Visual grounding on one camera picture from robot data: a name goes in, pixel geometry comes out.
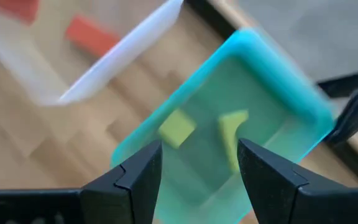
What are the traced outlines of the green rectangular block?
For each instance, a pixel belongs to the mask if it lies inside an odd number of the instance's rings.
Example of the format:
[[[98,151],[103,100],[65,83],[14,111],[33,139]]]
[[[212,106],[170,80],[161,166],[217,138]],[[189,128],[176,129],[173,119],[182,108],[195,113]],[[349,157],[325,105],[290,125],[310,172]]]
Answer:
[[[219,130],[222,142],[226,152],[227,161],[230,170],[239,172],[239,164],[237,160],[237,142],[236,131],[242,123],[248,120],[249,114],[247,110],[232,111],[223,114],[218,119]]]

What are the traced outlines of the clear plastic bin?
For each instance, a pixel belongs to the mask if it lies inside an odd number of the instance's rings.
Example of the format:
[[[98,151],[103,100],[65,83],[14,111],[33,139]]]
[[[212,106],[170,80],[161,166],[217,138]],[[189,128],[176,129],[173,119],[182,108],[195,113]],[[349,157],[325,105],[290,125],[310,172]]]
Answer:
[[[39,105],[89,98],[176,22],[184,0],[40,0],[25,24],[0,14],[0,62]],[[120,37],[97,57],[65,37],[75,15]]]

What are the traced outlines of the teal plastic bin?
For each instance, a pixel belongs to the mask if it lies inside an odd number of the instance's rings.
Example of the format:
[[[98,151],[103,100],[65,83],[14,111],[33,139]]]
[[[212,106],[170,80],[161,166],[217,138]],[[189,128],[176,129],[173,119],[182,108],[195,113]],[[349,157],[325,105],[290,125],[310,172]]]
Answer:
[[[182,111],[195,129],[179,147],[163,140],[162,179],[155,218],[162,224],[235,224],[251,210],[238,171],[232,170],[219,118],[239,111],[235,129],[293,162],[302,160],[333,130],[325,95],[276,45],[252,29],[239,30],[118,145],[118,165],[153,140],[159,127]]]

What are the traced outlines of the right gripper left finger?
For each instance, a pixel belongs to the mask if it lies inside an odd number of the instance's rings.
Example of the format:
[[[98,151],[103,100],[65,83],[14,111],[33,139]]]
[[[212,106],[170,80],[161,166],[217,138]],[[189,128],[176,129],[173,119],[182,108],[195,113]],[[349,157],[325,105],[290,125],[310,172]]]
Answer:
[[[162,143],[152,141],[83,186],[85,224],[152,224],[162,178]]]

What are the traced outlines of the small green cube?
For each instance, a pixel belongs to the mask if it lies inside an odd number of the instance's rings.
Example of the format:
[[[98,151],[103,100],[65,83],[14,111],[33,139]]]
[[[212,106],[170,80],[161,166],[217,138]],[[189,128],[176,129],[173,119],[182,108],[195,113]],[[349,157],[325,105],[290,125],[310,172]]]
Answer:
[[[182,110],[173,111],[158,129],[159,135],[171,147],[179,148],[196,129],[196,123]]]

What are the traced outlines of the orange rectangular block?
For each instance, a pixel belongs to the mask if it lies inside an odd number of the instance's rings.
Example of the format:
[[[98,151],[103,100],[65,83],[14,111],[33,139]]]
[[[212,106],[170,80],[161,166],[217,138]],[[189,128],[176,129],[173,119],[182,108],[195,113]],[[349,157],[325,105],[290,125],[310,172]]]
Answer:
[[[0,14],[32,24],[37,18],[40,0],[0,0]]]
[[[65,37],[83,50],[102,57],[121,40],[91,19],[77,14],[69,23]]]

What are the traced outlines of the black clamp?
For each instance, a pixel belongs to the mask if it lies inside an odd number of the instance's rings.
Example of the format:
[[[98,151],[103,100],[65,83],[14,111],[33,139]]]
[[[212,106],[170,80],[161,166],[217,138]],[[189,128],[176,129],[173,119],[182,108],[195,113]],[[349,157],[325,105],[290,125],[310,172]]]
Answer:
[[[347,141],[358,132],[358,72],[321,81],[318,86],[330,98],[348,97],[334,129],[326,136],[326,141],[333,145]]]

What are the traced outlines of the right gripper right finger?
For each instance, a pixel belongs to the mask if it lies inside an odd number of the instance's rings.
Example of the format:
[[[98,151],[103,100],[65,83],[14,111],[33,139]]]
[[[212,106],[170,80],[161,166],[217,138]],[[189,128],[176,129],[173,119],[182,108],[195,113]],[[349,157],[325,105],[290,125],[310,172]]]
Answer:
[[[305,169],[248,139],[237,157],[259,224],[358,224],[358,189]]]

